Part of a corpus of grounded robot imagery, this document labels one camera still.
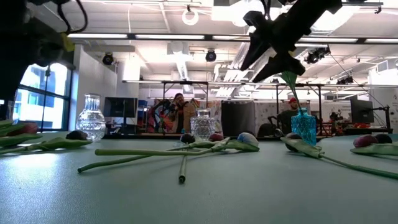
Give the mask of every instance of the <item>monitor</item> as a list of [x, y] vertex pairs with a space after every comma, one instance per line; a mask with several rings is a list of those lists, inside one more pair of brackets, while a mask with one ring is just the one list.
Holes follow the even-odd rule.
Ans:
[[374, 122], [372, 101], [350, 99], [350, 102], [351, 102], [351, 118], [353, 123]]
[[106, 97], [104, 116], [135, 118], [137, 114], [137, 98]]

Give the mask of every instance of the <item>window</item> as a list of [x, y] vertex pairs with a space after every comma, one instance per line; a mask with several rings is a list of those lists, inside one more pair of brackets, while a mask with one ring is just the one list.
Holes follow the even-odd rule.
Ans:
[[17, 123], [35, 122], [43, 131], [66, 131], [72, 71], [59, 63], [52, 64], [49, 72], [47, 69], [31, 65], [25, 71], [12, 116]]

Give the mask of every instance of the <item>person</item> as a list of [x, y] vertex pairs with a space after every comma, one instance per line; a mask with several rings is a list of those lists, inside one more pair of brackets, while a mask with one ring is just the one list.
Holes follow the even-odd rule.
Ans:
[[175, 111], [169, 114], [169, 118], [173, 121], [172, 131], [174, 133], [191, 132], [191, 117], [196, 115], [195, 107], [185, 101], [182, 93], [177, 93], [174, 96]]
[[297, 115], [297, 109], [299, 108], [297, 100], [291, 98], [289, 100], [290, 109], [278, 114], [278, 120], [281, 123], [282, 132], [288, 134], [292, 132], [292, 117]]

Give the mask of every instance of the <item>green leaf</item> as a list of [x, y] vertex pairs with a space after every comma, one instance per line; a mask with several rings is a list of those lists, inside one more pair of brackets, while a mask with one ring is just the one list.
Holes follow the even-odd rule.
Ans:
[[64, 138], [55, 138], [49, 141], [44, 141], [42, 143], [33, 144], [27, 147], [27, 150], [56, 150], [56, 149], [69, 149], [69, 148], [79, 148], [87, 144], [92, 143], [88, 140], [71, 140]]
[[257, 152], [260, 150], [259, 147], [253, 146], [252, 144], [244, 143], [238, 140], [230, 140], [226, 145], [227, 149], [236, 149], [240, 151]]
[[289, 139], [289, 138], [281, 138], [284, 143], [296, 148], [298, 151], [304, 153], [307, 156], [314, 157], [314, 158], [321, 158], [320, 154], [323, 154], [320, 147], [310, 146], [309, 144], [305, 143], [302, 139]]
[[15, 146], [24, 141], [38, 139], [41, 137], [43, 136], [39, 134], [19, 134], [17, 136], [3, 137], [0, 138], [0, 147]]
[[228, 142], [229, 138], [225, 138], [222, 141], [215, 142], [216, 144], [213, 147], [211, 147], [211, 149], [213, 152], [224, 150], [227, 148], [226, 145]]
[[296, 80], [297, 80], [297, 75], [294, 74], [293, 72], [290, 71], [284, 71], [282, 72], [282, 75], [280, 76], [283, 80], [285, 80], [286, 84], [290, 87], [290, 89], [292, 90], [292, 93], [294, 95], [294, 98], [296, 98], [297, 100], [297, 104], [298, 107], [301, 109], [300, 107], [300, 102], [299, 102], [299, 98], [297, 97], [297, 93], [296, 93]]
[[189, 144], [189, 148], [200, 148], [200, 149], [209, 149], [213, 147], [217, 142], [211, 142], [211, 141], [195, 141], [193, 143]]
[[13, 120], [0, 121], [0, 128], [5, 128], [13, 124]]
[[1, 128], [0, 137], [6, 136], [11, 131], [16, 131], [18, 129], [23, 128], [24, 126], [25, 124], [15, 124], [15, 125], [6, 126], [5, 128]]
[[359, 147], [350, 151], [362, 155], [398, 156], [398, 146], [395, 144], [371, 144], [370, 146]]

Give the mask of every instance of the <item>clear crystal vase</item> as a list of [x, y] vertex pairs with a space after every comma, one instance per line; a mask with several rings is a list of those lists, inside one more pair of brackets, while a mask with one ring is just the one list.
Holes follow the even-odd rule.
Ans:
[[197, 110], [197, 117], [191, 118], [191, 132], [194, 136], [207, 140], [216, 131], [216, 118], [209, 117], [210, 110]]
[[311, 146], [317, 144], [317, 122], [315, 117], [308, 115], [306, 108], [301, 108], [296, 116], [292, 117], [292, 132], [303, 138]]
[[87, 140], [99, 141], [105, 135], [105, 118], [100, 110], [101, 96], [85, 95], [85, 109], [79, 114], [76, 129], [86, 133]]

